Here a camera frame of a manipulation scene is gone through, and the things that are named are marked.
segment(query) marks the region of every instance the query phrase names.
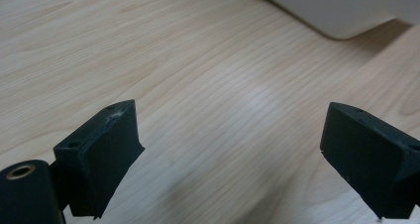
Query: white container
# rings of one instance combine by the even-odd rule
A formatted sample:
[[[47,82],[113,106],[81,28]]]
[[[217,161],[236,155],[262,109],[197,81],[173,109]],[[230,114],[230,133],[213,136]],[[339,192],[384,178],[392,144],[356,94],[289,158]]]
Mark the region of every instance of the white container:
[[[272,0],[321,33],[351,38],[398,18],[420,24],[420,0]]]

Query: wood grain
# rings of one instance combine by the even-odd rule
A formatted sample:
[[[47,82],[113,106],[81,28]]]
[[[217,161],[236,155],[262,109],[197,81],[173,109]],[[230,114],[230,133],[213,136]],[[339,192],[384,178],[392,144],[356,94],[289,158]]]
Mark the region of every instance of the wood grain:
[[[325,114],[420,138],[419,40],[329,40],[265,0],[0,0],[0,168],[134,98],[146,151],[103,219],[67,223],[375,223],[319,152]]]

